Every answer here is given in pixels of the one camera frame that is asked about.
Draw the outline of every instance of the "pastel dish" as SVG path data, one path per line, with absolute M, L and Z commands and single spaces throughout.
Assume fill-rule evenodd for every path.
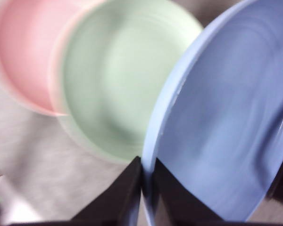
M 62 123 L 93 153 L 141 155 L 158 94 L 201 25 L 165 0 L 115 0 L 87 13 L 60 68 Z
M 223 219 L 248 219 L 283 162 L 283 0 L 224 12 L 168 77 L 141 159 L 151 225 L 156 158 Z
M 0 83 L 18 102 L 39 113 L 60 115 L 48 86 L 52 49 L 66 24 L 101 1 L 0 1 Z

